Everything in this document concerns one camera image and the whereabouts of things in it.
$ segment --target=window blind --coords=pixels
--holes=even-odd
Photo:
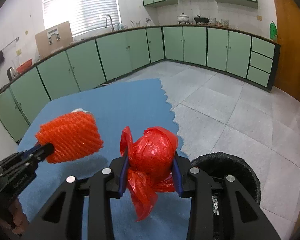
[[[70,21],[72,35],[105,26],[109,14],[113,24],[120,23],[117,0],[42,0],[46,29]]]

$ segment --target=black trash can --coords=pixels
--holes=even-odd
[[[223,179],[224,176],[229,174],[235,176],[255,199],[256,203],[260,205],[260,181],[244,159],[224,152],[218,152],[199,156],[191,163],[194,167],[198,167],[213,177]]]

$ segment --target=brown door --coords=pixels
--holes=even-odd
[[[274,85],[300,101],[300,9],[293,0],[274,0],[281,45]]]

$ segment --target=drawer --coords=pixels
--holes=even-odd
[[[274,44],[256,37],[252,37],[252,50],[267,57],[273,58]]]
[[[251,81],[266,87],[268,85],[269,76],[269,73],[249,66],[247,79]]]
[[[252,51],[250,58],[250,66],[254,66],[256,68],[270,73],[272,68],[272,59]]]

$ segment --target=red basket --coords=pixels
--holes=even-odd
[[[30,68],[32,66],[32,59],[26,61],[25,63],[23,63],[20,67],[17,68],[17,71],[19,74],[21,74],[22,72],[26,71],[28,68]]]

